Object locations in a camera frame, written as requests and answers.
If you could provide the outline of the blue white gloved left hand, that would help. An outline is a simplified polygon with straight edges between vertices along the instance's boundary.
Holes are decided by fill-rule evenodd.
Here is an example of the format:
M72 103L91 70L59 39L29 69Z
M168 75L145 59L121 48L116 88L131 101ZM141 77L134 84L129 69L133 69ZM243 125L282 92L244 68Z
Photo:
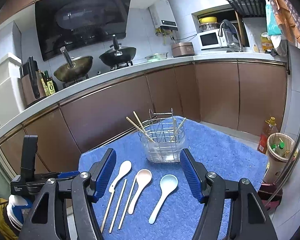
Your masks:
M7 217L12 226L20 231L32 207L32 201L22 196L10 195L6 206Z

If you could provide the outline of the mustard yellow sleeve forearm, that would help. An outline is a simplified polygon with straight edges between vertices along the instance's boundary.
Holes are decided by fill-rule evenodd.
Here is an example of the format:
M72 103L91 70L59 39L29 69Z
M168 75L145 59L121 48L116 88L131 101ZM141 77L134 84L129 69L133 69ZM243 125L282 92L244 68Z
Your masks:
M0 239L18 239L19 231L14 228L7 216L7 203L4 198L0 198Z

